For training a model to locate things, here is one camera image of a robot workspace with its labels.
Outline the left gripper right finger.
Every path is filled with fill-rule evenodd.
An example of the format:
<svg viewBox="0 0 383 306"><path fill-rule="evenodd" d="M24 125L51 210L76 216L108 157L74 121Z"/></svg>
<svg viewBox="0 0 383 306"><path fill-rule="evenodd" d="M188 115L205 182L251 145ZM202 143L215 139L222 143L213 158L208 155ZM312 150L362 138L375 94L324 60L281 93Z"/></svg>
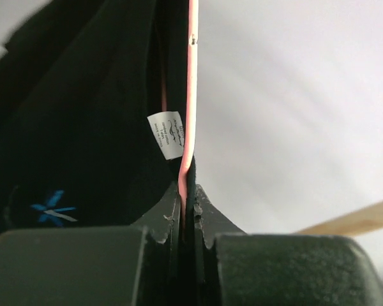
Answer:
<svg viewBox="0 0 383 306"><path fill-rule="evenodd" d="M202 305L383 305L364 250L334 235L247 234L196 189Z"/></svg>

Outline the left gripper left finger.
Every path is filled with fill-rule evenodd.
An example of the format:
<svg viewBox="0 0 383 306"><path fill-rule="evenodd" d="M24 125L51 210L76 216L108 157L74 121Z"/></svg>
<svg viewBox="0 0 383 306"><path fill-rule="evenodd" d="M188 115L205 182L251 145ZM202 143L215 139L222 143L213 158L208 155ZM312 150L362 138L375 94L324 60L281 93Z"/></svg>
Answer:
<svg viewBox="0 0 383 306"><path fill-rule="evenodd" d="M171 184L131 226L0 235L0 305L170 305L180 201Z"/></svg>

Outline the black t shirt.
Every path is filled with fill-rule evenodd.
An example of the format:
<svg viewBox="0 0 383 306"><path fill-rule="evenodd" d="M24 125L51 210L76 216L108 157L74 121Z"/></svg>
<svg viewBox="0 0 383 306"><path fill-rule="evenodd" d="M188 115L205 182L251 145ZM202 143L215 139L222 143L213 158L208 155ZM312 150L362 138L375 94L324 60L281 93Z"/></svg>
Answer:
<svg viewBox="0 0 383 306"><path fill-rule="evenodd" d="M0 58L0 234L193 202L188 1L51 1Z"/></svg>

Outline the pink wire hanger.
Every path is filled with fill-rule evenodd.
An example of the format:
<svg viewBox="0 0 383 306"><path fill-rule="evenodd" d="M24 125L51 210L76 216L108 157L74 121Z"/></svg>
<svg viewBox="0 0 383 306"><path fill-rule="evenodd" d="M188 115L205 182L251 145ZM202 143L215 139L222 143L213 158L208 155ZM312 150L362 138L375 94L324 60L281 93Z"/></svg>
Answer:
<svg viewBox="0 0 383 306"><path fill-rule="evenodd" d="M178 111L185 144L179 168L178 190L181 199L182 238L193 236L193 206L196 190L194 158L197 125L197 59L199 38L198 1L160 1L159 25L167 89L167 107Z"/></svg>

